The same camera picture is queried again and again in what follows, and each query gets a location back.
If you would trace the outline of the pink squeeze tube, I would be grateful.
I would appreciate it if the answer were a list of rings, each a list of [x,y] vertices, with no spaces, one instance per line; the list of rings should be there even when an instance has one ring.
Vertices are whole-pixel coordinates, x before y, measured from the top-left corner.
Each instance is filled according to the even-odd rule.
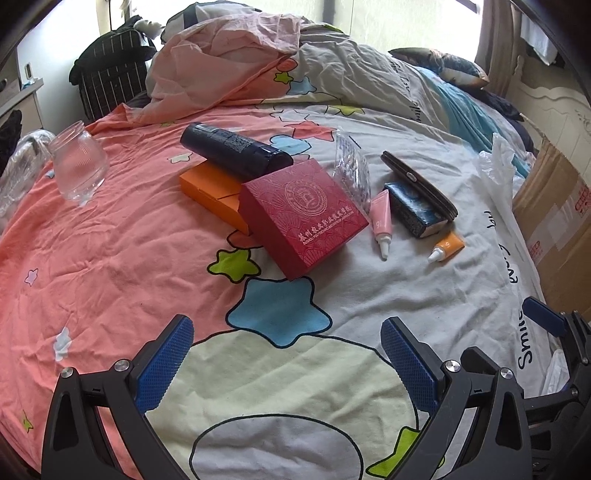
[[[383,190],[370,201],[370,221],[381,258],[386,261],[390,255],[393,234],[390,195],[387,190]]]

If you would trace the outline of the black striped backpack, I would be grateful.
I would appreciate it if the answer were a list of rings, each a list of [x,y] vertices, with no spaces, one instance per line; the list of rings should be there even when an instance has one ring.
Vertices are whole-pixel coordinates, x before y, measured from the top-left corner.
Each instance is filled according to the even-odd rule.
[[[139,15],[94,40],[75,60],[69,82],[76,87],[83,110],[96,121],[145,90],[148,64],[157,52],[157,23]]]

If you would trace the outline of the clear glass jar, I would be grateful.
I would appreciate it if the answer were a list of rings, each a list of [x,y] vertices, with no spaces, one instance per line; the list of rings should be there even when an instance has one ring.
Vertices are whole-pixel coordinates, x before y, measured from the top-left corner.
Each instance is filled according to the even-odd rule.
[[[84,206],[105,180],[109,161],[84,123],[68,126],[48,145],[57,188],[68,201]]]

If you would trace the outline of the white plastic bag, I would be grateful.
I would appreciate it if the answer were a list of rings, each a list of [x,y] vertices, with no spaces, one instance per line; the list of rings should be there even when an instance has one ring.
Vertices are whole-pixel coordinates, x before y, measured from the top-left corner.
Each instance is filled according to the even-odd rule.
[[[492,150],[481,151],[475,166],[494,208],[510,234],[512,242],[507,250],[516,255],[520,324],[516,347],[517,379],[527,396],[550,395],[563,390],[568,372],[564,351],[558,341],[529,318],[522,307],[527,297],[542,301],[544,294],[540,276],[513,213],[513,182],[516,173],[514,154],[510,143],[495,133]]]

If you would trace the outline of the white bedside desk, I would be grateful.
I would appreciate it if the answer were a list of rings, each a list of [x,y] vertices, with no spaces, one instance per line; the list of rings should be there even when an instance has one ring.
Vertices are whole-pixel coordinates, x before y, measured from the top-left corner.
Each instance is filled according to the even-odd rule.
[[[44,127],[38,91],[44,86],[42,78],[34,77],[32,81],[21,86],[16,57],[10,56],[1,70],[1,80],[6,81],[1,91],[1,124],[4,124],[13,111],[19,110],[22,115],[21,135]]]

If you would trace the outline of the white carved headboard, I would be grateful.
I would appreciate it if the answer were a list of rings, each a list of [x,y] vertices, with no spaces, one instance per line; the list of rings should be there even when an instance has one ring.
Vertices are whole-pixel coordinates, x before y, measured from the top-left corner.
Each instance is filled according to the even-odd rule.
[[[590,181],[590,105],[567,70],[520,55],[507,99],[522,113],[536,148],[548,139]]]

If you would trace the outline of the brown cardboard box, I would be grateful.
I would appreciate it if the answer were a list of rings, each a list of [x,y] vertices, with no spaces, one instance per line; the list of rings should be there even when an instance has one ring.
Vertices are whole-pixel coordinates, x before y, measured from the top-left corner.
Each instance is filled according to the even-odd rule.
[[[590,318],[590,188],[550,140],[513,199],[546,303]]]

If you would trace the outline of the clear plastic wrapped bundle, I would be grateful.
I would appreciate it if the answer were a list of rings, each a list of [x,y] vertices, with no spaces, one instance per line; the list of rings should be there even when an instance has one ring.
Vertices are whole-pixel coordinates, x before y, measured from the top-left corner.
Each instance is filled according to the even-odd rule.
[[[49,144],[55,135],[39,129],[24,136],[1,177],[0,229],[4,231],[16,209],[34,185],[44,165],[50,159]]]

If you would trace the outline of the dark patterned pillow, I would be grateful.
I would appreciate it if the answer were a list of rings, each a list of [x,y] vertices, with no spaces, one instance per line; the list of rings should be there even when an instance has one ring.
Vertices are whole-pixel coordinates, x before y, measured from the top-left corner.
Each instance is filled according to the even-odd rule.
[[[396,59],[431,70],[457,87],[482,89],[490,82],[487,73],[478,64],[456,55],[421,47],[397,48],[389,53]]]

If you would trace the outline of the clear bag of cotton swabs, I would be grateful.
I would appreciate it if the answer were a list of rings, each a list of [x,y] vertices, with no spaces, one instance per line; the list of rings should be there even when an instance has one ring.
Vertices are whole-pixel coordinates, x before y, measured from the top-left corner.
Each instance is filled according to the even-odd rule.
[[[332,178],[366,216],[370,213],[370,171],[360,146],[348,132],[335,133],[335,162]]]

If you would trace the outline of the pink crumpled quilt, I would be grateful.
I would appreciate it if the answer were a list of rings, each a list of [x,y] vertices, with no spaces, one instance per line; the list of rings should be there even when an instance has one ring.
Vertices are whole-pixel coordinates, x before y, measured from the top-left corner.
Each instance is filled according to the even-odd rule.
[[[154,55],[146,77],[150,103],[132,109],[148,125],[181,119],[224,102],[297,53],[303,19],[290,14],[217,17],[173,35]]]

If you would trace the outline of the black clothing pile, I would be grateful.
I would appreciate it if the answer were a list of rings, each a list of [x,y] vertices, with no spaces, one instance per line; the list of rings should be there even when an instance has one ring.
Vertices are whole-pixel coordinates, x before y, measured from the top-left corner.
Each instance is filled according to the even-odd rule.
[[[22,112],[13,110],[0,127],[0,175],[3,175],[10,157],[21,138]]]

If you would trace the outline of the red square gift box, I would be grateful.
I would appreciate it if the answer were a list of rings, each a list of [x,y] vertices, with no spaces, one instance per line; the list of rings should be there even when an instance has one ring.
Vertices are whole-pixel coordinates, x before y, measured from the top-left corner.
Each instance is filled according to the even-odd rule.
[[[288,280],[304,276],[369,222],[314,159],[242,184],[238,213]]]

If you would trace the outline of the dark blue cylindrical bottle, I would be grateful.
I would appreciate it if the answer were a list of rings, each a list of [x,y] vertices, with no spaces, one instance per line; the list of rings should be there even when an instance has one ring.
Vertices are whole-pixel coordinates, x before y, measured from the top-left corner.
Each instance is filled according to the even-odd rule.
[[[191,123],[180,143],[206,160],[243,179],[253,180],[294,164],[283,150],[204,123]]]

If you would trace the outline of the cartoon star bed sheet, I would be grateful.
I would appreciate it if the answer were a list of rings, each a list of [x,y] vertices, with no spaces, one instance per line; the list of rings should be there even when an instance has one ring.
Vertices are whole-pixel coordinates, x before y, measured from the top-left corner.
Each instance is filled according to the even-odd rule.
[[[512,240],[475,166],[502,135],[497,111],[435,74],[318,24],[297,53],[212,107],[137,125],[119,106],[91,124],[110,166],[76,206],[44,168],[1,237],[1,435],[32,468],[60,372],[132,357],[177,314],[193,345],[154,430],[193,479],[378,479],[423,417],[380,342],[398,316],[444,358],[482,348],[517,376],[519,316]],[[325,169],[335,133],[358,143],[380,191],[389,151],[458,207],[464,249],[430,264],[433,239],[394,229],[384,261],[363,230],[287,280],[256,239],[187,197],[179,176],[200,163],[180,143],[202,122]]]

